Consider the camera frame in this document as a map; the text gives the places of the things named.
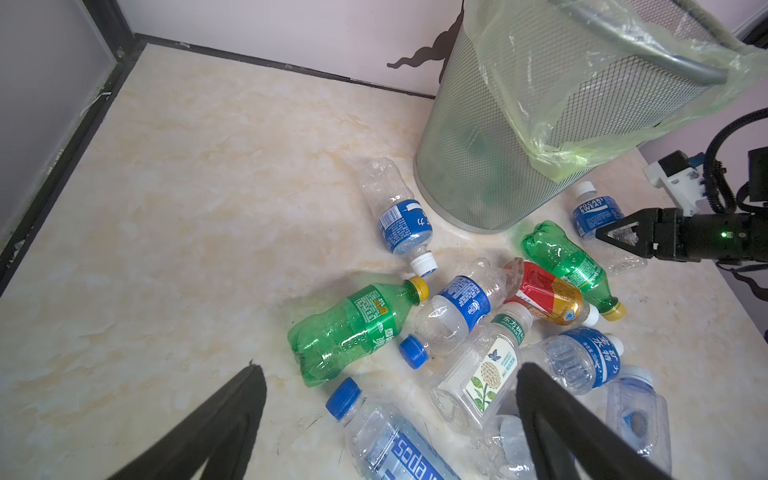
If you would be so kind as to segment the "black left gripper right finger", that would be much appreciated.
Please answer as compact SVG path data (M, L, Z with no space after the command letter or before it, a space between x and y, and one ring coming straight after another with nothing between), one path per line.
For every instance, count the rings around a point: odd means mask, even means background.
M516 402L539 479L668 479L534 363L517 374Z

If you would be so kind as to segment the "green bottle yellow cap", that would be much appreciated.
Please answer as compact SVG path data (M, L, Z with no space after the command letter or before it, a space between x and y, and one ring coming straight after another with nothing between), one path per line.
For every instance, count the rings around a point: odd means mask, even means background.
M320 386L397 337L412 309L429 298L420 276L372 283L294 325L287 340L304 384Z
M626 307L611 291L607 272L555 222L536 225L522 238L521 248L529 260L575 286L606 320L626 316Z

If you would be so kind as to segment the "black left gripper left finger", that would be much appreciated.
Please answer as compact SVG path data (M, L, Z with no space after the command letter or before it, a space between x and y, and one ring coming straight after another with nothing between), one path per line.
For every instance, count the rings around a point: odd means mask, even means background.
M250 364L114 479L242 479L267 400L261 366Z

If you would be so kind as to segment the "soda water bottle blue cap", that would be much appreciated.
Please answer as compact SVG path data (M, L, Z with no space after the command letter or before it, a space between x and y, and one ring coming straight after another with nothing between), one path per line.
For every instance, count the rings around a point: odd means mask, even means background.
M459 475L397 405L365 396L351 378L326 402L342 424L345 445L365 479L457 479Z

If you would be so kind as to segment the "tall clear bottle white cap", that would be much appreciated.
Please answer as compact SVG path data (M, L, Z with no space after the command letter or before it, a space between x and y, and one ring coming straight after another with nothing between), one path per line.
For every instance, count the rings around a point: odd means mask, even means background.
M670 423L666 399L654 388L651 373L623 365L607 386L605 423L638 455L672 473Z

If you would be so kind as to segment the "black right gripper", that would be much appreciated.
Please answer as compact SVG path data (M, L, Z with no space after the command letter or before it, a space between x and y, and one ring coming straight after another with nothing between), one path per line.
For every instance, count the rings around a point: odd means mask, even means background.
M595 237L644 259L767 262L767 218L750 213L686 217L681 209L646 208L599 227Z

